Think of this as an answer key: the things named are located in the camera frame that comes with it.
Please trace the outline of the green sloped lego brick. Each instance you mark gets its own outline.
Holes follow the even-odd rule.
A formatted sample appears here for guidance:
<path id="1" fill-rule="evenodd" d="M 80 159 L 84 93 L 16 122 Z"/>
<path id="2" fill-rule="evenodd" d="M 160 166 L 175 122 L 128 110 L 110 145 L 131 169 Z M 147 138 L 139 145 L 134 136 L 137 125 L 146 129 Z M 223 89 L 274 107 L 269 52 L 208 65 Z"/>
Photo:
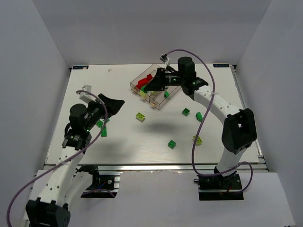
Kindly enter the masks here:
<path id="1" fill-rule="evenodd" d="M 168 91 L 164 91 L 164 98 L 168 98 L 169 97 L 169 92 Z"/>

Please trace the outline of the red L lego stack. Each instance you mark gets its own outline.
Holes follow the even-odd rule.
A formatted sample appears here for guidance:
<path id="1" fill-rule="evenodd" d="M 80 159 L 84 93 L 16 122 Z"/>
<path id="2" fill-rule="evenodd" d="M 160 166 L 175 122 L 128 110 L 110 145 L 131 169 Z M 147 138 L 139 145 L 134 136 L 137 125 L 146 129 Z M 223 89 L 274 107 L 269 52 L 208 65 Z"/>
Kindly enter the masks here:
<path id="1" fill-rule="evenodd" d="M 141 89 L 143 86 L 146 86 L 152 79 L 153 79 L 153 76 L 151 74 L 148 74 L 146 77 L 144 77 L 143 79 L 138 81 L 136 87 L 138 89 Z"/>

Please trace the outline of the lime lego from stack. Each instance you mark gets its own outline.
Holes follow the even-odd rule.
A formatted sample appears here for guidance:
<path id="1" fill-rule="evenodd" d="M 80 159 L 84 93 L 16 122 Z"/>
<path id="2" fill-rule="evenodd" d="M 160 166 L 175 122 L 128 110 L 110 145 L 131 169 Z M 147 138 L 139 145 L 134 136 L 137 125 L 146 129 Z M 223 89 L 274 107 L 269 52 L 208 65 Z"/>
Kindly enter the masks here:
<path id="1" fill-rule="evenodd" d="M 146 97 L 146 93 L 143 90 L 140 90 L 140 96 L 142 98 L 145 98 Z"/>

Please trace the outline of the small green square lego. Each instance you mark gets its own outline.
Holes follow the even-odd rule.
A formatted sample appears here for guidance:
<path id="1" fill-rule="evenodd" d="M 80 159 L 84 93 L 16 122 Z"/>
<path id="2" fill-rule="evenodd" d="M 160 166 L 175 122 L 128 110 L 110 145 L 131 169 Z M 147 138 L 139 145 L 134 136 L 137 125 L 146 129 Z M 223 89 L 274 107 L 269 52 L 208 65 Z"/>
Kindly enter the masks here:
<path id="1" fill-rule="evenodd" d="M 188 116 L 188 115 L 190 114 L 190 110 L 187 109 L 187 108 L 185 108 L 185 109 L 182 111 L 182 114 L 183 114 L 184 116 Z"/>

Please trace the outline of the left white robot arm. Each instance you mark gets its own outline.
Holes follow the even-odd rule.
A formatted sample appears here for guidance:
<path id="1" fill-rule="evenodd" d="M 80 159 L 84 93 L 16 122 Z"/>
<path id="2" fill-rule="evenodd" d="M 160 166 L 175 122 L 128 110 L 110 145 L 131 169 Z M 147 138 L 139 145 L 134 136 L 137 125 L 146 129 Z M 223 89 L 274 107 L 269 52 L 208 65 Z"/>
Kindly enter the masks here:
<path id="1" fill-rule="evenodd" d="M 104 183 L 94 165 L 78 167 L 94 139 L 91 129 L 103 119 L 116 115 L 123 100 L 111 99 L 103 94 L 79 92 L 84 103 L 70 108 L 69 122 L 64 129 L 61 154 L 50 178 L 37 198 L 26 204 L 31 227 L 66 227 L 71 219 L 69 208 L 73 199 L 98 191 Z"/>

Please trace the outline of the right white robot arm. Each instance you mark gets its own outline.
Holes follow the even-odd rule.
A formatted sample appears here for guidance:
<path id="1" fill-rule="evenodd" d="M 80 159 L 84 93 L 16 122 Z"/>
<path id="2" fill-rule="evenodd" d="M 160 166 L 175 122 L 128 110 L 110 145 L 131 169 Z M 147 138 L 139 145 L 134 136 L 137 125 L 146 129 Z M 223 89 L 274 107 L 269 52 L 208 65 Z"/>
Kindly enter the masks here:
<path id="1" fill-rule="evenodd" d="M 162 55 L 164 68 L 158 68 L 154 78 L 145 86 L 145 91 L 164 91 L 169 86 L 180 86 L 185 95 L 207 108 L 222 124 L 223 154 L 211 175 L 228 177 L 235 174 L 243 153 L 257 139 L 254 113 L 249 109 L 240 109 L 222 97 L 215 87 L 196 75 L 195 63 L 190 57 L 178 59 L 178 69 L 169 66 L 169 58 Z"/>

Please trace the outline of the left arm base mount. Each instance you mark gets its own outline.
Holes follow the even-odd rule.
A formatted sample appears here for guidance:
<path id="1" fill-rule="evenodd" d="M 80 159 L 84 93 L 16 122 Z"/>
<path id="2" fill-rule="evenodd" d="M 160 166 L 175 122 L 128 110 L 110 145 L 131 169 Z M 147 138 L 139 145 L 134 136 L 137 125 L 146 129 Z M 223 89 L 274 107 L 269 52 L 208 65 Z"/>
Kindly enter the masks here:
<path id="1" fill-rule="evenodd" d="M 84 165 L 77 172 L 90 175 L 90 186 L 83 192 L 82 198 L 115 198 L 120 183 L 120 173 L 102 172 L 98 166 Z"/>

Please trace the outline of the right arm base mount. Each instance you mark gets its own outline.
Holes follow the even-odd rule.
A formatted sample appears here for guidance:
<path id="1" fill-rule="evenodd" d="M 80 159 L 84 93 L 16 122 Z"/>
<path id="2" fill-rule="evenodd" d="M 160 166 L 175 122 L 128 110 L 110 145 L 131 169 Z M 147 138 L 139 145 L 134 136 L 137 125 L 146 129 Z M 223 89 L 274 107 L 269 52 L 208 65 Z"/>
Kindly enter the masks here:
<path id="1" fill-rule="evenodd" d="M 231 177 L 198 176 L 193 180 L 198 186 L 200 201 L 242 201 L 244 200 L 239 174 Z"/>

